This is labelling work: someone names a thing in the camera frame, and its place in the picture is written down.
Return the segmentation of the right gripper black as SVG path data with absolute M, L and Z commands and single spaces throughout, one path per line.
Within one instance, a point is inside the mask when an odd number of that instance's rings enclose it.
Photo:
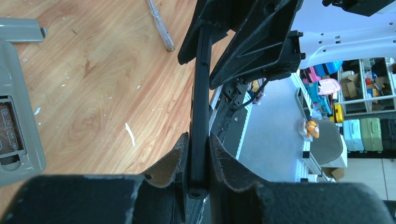
M 240 15 L 238 29 L 210 74 L 213 90 L 232 79 L 264 77 L 281 80 L 298 70 L 306 54 L 292 30 L 301 0 L 242 0 L 233 11 Z

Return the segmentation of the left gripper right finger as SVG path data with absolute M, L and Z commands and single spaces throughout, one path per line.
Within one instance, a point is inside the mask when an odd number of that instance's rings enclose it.
M 391 224 L 383 200 L 360 183 L 269 182 L 209 138 L 214 224 Z

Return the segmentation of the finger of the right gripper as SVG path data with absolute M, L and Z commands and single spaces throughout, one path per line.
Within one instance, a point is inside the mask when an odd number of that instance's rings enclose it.
M 196 58 L 202 27 L 209 27 L 210 42 L 207 49 L 227 36 L 232 24 L 233 0 L 198 0 L 188 31 L 179 50 L 180 65 Z

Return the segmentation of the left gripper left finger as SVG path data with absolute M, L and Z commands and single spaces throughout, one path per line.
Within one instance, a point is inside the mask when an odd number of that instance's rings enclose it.
M 188 133 L 138 175 L 40 175 L 26 181 L 3 224 L 183 224 Z

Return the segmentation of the black remote control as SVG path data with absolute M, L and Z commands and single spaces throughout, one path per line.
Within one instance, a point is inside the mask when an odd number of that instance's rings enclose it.
M 212 53 L 211 28 L 199 30 L 195 61 L 194 85 L 191 102 L 191 126 L 189 143 L 188 195 L 191 199 L 204 199 L 208 187 L 208 139 L 209 139 L 209 75 Z

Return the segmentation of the grey remote control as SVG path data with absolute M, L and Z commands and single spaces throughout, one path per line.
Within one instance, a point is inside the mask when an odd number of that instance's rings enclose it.
M 0 42 L 0 185 L 40 174 L 47 162 L 21 64 L 13 44 Z

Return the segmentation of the grey battery cover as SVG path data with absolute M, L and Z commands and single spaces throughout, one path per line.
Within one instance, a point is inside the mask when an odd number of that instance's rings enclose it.
M 12 43 L 43 42 L 48 34 L 36 19 L 1 18 L 0 39 Z

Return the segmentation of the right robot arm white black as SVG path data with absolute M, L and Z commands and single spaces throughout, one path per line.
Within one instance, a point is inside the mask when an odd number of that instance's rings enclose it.
M 199 0 L 178 53 L 198 59 L 232 30 L 209 86 L 283 79 L 323 63 L 396 55 L 393 0 Z

